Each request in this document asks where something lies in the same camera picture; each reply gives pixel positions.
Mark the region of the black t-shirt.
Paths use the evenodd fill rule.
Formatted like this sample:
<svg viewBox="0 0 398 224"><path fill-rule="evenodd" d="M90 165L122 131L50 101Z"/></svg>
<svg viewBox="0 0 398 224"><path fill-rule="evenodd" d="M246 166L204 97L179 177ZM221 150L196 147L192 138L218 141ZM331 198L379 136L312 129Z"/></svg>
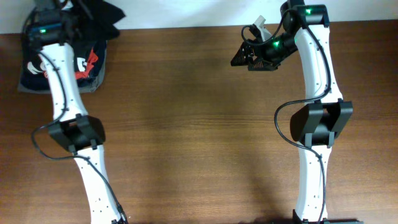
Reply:
<svg viewBox="0 0 398 224"><path fill-rule="evenodd" d="M115 23L125 18L124 11L104 0L71 0L81 40L112 40L120 35Z"/></svg>

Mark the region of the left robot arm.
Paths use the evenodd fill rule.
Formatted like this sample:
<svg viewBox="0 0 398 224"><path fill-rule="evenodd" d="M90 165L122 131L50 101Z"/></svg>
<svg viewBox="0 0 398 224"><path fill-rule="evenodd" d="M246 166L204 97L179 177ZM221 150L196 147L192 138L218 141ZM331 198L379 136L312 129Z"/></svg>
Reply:
<svg viewBox="0 0 398 224"><path fill-rule="evenodd" d="M75 79L74 51L71 46L75 21L66 11L40 7L28 29L32 48L42 60L48 75L53 103L53 120L35 128L31 141L42 128L74 160L83 180L92 223L127 223L127 216L117 199L106 172L104 161L104 127L88 114Z"/></svg>

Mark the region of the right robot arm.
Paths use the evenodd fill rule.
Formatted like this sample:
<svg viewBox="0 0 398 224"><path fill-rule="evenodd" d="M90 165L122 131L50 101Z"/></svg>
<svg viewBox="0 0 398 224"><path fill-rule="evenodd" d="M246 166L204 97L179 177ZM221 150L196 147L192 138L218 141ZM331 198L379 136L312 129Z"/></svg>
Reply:
<svg viewBox="0 0 398 224"><path fill-rule="evenodd" d="M287 0L280 7L278 30L271 34L260 16L247 26L253 39L243 37L231 66L249 71L271 72L298 52L305 84L305 98L288 101L274 113L278 125L280 111L290 105L302 108L290 119L290 137L299 154L299 193L291 223L330 223L326 209L326 173L332 147L353 114L353 104L345 101L336 82L330 55L330 20L324 4Z"/></svg>

